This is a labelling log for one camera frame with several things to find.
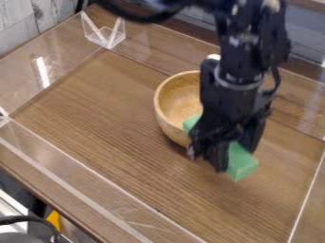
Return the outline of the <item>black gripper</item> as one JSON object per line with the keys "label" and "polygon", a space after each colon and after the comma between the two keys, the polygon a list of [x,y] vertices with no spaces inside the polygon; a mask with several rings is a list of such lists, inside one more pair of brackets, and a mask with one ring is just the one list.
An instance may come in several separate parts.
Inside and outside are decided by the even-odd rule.
{"label": "black gripper", "polygon": [[188,134],[187,155],[203,158],[218,173],[229,167],[230,143],[238,139],[243,148],[254,153],[270,113],[273,93],[259,91],[262,79],[234,83],[222,77],[221,62],[207,58],[199,71],[199,101],[203,107],[198,129],[200,134],[213,131],[233,131],[235,134]]}

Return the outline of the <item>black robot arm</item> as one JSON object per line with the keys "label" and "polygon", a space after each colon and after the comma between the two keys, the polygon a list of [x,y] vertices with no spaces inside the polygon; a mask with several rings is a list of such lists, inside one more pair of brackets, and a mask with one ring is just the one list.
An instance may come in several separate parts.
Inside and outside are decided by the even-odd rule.
{"label": "black robot arm", "polygon": [[286,0],[142,0],[147,12],[132,11],[123,0],[94,0],[102,9],[142,24],[158,24],[184,8],[213,15],[219,57],[209,56],[199,69],[202,115],[188,131],[188,154],[218,172],[230,165],[235,141],[253,153],[271,112],[277,89],[263,89],[266,74],[281,84],[278,66],[287,60]]}

